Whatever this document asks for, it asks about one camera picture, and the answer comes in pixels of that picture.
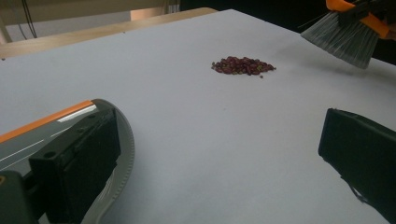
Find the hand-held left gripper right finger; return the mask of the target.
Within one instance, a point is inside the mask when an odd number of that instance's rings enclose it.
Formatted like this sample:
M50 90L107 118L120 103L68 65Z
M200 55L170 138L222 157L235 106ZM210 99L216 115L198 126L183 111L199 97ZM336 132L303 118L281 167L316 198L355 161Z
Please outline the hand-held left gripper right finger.
M396 132L361 115L330 108L318 154L359 201L396 223Z

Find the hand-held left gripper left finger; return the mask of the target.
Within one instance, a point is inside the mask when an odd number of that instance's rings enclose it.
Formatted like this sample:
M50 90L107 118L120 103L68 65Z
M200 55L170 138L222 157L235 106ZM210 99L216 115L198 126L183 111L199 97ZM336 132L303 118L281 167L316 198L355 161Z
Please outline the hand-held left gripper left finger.
M29 158L43 187L51 223L79 223L102 191L120 155L115 110L93 113Z

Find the orange brush with grey bristles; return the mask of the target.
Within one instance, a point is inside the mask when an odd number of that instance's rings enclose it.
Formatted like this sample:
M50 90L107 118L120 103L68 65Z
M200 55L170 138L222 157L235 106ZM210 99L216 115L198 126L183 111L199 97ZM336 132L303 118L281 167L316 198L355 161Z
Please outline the orange brush with grey bristles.
M329 12L301 33L301 37L311 44L330 53L332 56L365 69L375 51L375 46L380 38L391 37L390 26L373 12L376 23L365 25L359 21L348 25L338 23L338 13L341 1L354 3L357 1L373 0L326 0Z

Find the grey dustpan with orange edge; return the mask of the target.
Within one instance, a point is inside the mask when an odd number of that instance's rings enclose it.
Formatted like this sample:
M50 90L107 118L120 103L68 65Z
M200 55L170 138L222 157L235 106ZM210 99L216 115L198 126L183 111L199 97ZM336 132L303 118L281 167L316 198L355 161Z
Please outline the grey dustpan with orange edge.
M102 191L79 223L51 223L43 187L29 158L85 117L115 110L120 155ZM120 196L134 165L134 136L128 119L106 100L84 101L0 135L0 224L99 224Z

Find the pile of red and green beans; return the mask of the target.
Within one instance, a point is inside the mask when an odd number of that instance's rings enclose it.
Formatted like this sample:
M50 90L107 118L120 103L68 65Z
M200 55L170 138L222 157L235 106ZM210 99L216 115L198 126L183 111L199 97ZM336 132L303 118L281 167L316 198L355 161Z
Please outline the pile of red and green beans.
M238 58L234 56L228 56L227 58L220 59L218 62L213 62L211 69L225 75L259 76L260 78L263 78L263 73L276 70L273 65L259 59L249 57Z

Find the light wooden table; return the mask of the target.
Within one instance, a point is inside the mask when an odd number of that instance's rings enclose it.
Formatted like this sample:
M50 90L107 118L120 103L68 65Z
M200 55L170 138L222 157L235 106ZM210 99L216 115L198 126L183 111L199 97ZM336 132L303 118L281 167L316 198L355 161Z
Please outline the light wooden table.
M84 42L108 35L126 33L132 30L166 24L169 22L192 19L215 12L216 10L213 8L200 7L172 14L154 16L137 21L125 21L86 30L6 43L0 45L0 60L5 60L7 58L22 56L49 49L56 49L59 47L73 45L79 42Z

